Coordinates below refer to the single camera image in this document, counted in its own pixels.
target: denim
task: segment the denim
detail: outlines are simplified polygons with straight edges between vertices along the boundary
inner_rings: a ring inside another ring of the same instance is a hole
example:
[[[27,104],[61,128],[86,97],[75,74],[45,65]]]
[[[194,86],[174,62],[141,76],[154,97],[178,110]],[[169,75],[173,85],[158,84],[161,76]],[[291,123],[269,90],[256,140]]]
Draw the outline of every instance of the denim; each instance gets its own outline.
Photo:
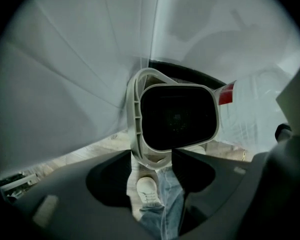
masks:
[[[184,191],[172,167],[157,172],[161,204],[151,204],[140,209],[140,223],[156,240],[173,240],[179,236],[179,225],[184,206]]]

